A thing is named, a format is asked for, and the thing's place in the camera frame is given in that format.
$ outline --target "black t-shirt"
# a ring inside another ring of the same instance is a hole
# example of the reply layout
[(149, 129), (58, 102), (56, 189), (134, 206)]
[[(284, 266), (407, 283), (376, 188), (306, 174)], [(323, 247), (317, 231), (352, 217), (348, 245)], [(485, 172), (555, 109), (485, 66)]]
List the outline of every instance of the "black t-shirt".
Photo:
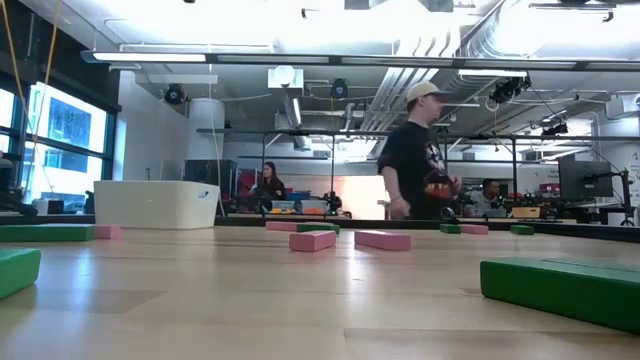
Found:
[(266, 181), (262, 183), (261, 190), (265, 195), (269, 195), (273, 200), (286, 200), (287, 193), (284, 184), (280, 180), (273, 180), (273, 184)]
[(378, 159), (378, 173), (384, 167), (398, 173), (402, 197), (411, 205), (411, 217), (439, 219), (453, 195), (442, 153), (435, 135), (427, 128), (407, 121), (394, 130)]

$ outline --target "window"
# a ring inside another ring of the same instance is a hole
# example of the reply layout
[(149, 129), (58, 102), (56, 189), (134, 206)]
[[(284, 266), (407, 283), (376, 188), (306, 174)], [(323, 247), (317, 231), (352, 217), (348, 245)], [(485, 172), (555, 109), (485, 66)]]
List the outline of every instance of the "window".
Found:
[(0, 126), (11, 127), (14, 95), (0, 89)]
[(43, 144), (37, 145), (34, 156), (33, 142), (25, 144), (21, 183), (27, 189), (27, 204), (35, 199), (60, 199), (66, 213), (82, 211), (85, 192), (93, 191), (93, 182), (101, 178), (100, 158)]
[(0, 135), (0, 151), (9, 152), (9, 137), (7, 135)]
[(29, 127), (38, 136), (104, 152), (107, 113), (51, 86), (31, 87)]

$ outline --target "white tub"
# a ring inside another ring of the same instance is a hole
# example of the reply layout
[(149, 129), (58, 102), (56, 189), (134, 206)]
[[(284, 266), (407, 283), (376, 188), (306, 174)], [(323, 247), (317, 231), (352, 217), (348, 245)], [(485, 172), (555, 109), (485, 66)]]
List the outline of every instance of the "white tub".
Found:
[(96, 181), (97, 225), (141, 229), (214, 226), (220, 188), (188, 181)]

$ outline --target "wooden floor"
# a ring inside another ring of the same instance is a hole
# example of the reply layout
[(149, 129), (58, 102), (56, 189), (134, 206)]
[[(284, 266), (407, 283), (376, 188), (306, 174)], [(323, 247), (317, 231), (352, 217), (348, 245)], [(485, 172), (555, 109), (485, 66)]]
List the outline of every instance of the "wooden floor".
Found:
[(287, 233), (239, 227), (44, 245), (36, 286), (0, 302), (0, 359), (638, 358), (640, 337), (483, 298), (478, 264), (640, 263), (639, 245), (412, 234), (404, 253), (354, 249), (350, 231), (292, 253)]

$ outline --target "green block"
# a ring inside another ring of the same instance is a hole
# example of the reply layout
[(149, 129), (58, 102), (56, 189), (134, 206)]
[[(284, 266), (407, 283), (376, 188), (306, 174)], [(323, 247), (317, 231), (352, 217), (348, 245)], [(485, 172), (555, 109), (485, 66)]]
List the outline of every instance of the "green block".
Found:
[(640, 335), (640, 267), (580, 259), (480, 263), (482, 294)]
[(532, 226), (511, 225), (511, 233), (516, 235), (533, 235), (535, 231)]
[(440, 224), (440, 231), (447, 234), (461, 234), (462, 228), (460, 225)]
[(0, 226), (0, 242), (58, 242), (94, 239), (91, 225), (5, 225)]
[(0, 250), (0, 299), (31, 286), (39, 272), (40, 250)]
[(340, 234), (340, 226), (331, 224), (331, 223), (320, 223), (320, 222), (306, 222), (300, 223), (297, 226), (298, 232), (308, 232), (308, 231), (329, 231), (333, 230), (336, 234)]

